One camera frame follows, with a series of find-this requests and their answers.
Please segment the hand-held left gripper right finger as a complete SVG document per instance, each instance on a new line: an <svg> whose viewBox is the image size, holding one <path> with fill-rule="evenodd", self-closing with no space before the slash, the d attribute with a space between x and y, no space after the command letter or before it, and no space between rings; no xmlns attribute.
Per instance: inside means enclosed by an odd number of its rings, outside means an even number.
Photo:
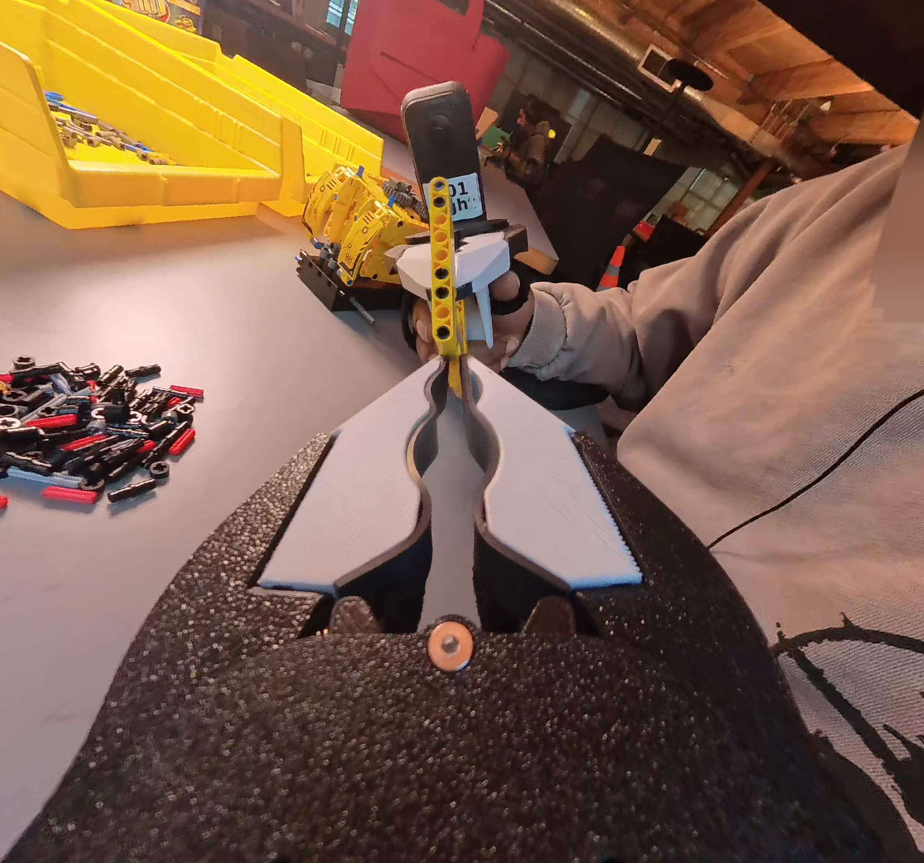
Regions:
<svg viewBox="0 0 924 863"><path fill-rule="evenodd" d="M643 575L572 427L479 361L462 361L469 449L483 472L473 585L483 630L517 633L545 598L635 588Z"/></svg>

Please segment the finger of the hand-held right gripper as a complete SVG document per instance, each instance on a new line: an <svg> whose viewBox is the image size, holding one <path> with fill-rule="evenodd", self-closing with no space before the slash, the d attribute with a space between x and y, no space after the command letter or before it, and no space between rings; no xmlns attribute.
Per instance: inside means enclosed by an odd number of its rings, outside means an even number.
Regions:
<svg viewBox="0 0 924 863"><path fill-rule="evenodd" d="M456 294L489 291L491 283L510 268L511 253L505 230L464 237L455 252Z"/></svg>
<svg viewBox="0 0 924 863"><path fill-rule="evenodd" d="M402 288L419 299L429 299L433 283L431 243L423 241L403 248L397 259Z"/></svg>

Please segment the long yellow perforated beam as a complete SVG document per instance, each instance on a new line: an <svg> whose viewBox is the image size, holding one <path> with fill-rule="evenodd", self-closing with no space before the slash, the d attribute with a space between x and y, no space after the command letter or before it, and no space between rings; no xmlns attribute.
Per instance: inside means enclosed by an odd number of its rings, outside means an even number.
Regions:
<svg viewBox="0 0 924 863"><path fill-rule="evenodd" d="M456 239L448 180L436 177L429 187L431 244L431 315L436 348L446 361L448 387L463 395L460 360L468 351L464 303L456 297Z"/></svg>

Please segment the yellow block robot model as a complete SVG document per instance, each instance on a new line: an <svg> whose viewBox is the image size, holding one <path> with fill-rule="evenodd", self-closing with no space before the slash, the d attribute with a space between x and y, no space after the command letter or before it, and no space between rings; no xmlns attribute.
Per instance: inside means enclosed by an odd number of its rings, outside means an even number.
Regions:
<svg viewBox="0 0 924 863"><path fill-rule="evenodd" d="M319 176L302 215L309 249L296 257L297 277L326 309L357 312L370 325L373 311L400 308L397 259L408 238L428 228L390 204L387 180L361 165Z"/></svg>

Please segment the person's right forearm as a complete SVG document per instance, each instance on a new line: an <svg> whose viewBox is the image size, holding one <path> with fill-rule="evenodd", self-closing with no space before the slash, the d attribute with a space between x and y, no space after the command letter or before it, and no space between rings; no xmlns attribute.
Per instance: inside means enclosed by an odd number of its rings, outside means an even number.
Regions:
<svg viewBox="0 0 924 863"><path fill-rule="evenodd" d="M694 256L647 270L625 290L533 285L510 365L542 381L598 386L639 410L714 323L735 239L722 231Z"/></svg>

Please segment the grey desk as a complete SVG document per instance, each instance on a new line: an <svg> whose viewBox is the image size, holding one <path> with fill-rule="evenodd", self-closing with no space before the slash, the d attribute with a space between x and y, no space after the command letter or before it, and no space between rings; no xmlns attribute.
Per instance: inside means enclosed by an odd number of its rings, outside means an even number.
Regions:
<svg viewBox="0 0 924 863"><path fill-rule="evenodd" d="M2 194L2 371L159 363L200 387L196 438L149 495L47 501L2 481L2 854L49 799L185 560L306 443L418 366L395 314L332 315L297 218L71 231Z"/></svg>

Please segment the person's right hand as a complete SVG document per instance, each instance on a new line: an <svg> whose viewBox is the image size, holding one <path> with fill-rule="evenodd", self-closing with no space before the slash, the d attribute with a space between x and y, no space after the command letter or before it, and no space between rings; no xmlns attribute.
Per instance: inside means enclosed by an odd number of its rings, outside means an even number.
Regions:
<svg viewBox="0 0 924 863"><path fill-rule="evenodd" d="M528 299L514 314L492 316L491 346L489 347L484 340L468 339L468 355L491 369L492 372L502 372L524 342L534 308L535 300ZM439 355L439 351L433 338L431 311L423 300L416 301L414 305L412 325L415 346L421 361L431 361Z"/></svg>

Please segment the dark grey gear piece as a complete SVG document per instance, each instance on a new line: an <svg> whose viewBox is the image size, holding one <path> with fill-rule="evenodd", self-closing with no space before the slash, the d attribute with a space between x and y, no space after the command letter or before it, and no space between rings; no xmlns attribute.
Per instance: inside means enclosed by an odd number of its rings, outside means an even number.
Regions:
<svg viewBox="0 0 924 863"><path fill-rule="evenodd" d="M409 182L390 178L383 182L382 190L387 199L390 200L391 205L400 206L411 216L415 216L424 223L429 222L428 208Z"/></svg>

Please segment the black wrist rest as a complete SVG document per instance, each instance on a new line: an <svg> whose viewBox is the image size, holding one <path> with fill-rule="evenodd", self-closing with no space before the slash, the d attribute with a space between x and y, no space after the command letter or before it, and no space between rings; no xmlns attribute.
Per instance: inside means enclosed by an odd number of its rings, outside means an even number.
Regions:
<svg viewBox="0 0 924 863"><path fill-rule="evenodd" d="M540 406L552 411L590 407L606 401L608 392L597 385L559 379L540 380L534 374L508 367L500 376Z"/></svg>

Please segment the yellow plastic bin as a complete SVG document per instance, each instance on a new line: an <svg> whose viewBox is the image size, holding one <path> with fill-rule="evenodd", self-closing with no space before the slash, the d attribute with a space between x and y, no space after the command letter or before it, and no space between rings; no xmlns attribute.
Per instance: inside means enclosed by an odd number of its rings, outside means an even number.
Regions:
<svg viewBox="0 0 924 863"><path fill-rule="evenodd" d="M299 216L311 185L337 165L363 165L372 174L381 171L382 138L249 61L226 57L213 41L102 0L1 0L1 4L1 42L21 52L27 49L13 41L14 32L40 24L51 31L55 42L81 34L96 43L115 42L134 57L139 46L128 45L127 34L132 33L160 43L237 92L292 119L304 168L295 172L288 195L262 203L283 216Z"/></svg>

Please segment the person's grey hoodie torso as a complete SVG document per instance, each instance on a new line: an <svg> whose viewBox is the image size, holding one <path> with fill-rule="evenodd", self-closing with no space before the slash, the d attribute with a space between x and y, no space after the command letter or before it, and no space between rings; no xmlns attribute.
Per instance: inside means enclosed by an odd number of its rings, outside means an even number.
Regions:
<svg viewBox="0 0 924 863"><path fill-rule="evenodd" d="M745 210L620 461L710 547L805 727L922 861L922 323L877 297L910 147Z"/></svg>

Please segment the yellow bin with divider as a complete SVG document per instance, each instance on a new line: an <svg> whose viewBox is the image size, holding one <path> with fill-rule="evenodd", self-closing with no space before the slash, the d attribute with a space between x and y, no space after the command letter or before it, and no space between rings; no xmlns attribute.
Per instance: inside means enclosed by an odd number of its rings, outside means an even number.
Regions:
<svg viewBox="0 0 924 863"><path fill-rule="evenodd" d="M248 216L288 195L304 161L296 126L154 40L15 31L1 56L2 192L64 228ZM65 146L45 93L164 153L156 165L112 146Z"/></svg>

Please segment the pile of black red pins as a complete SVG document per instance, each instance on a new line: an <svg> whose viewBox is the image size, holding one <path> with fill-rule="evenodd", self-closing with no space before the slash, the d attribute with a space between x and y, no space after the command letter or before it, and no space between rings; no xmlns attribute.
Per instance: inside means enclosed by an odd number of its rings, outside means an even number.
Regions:
<svg viewBox="0 0 924 863"><path fill-rule="evenodd" d="M201 387L157 363L103 368L18 356L1 375L1 479L68 508L151 496L196 440Z"/></svg>

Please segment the heap of assorted small parts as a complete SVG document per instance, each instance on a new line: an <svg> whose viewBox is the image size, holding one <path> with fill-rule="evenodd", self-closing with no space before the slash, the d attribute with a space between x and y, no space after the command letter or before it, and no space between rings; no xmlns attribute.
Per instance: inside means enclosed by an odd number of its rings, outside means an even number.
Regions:
<svg viewBox="0 0 924 863"><path fill-rule="evenodd" d="M152 149L95 114L68 103L63 95L52 91L44 91L43 95L70 158L115 164L178 165L168 153Z"/></svg>

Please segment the metal air duct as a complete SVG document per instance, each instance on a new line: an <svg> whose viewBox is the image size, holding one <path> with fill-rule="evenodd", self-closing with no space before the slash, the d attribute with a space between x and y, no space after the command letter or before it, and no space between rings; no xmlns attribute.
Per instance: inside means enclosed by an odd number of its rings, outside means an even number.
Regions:
<svg viewBox="0 0 924 863"><path fill-rule="evenodd" d="M641 70L648 48L573 0L486 0L489 18L588 81L601 94L656 118L655 108L679 111L732 131L740 115L710 93L664 89Z"/></svg>

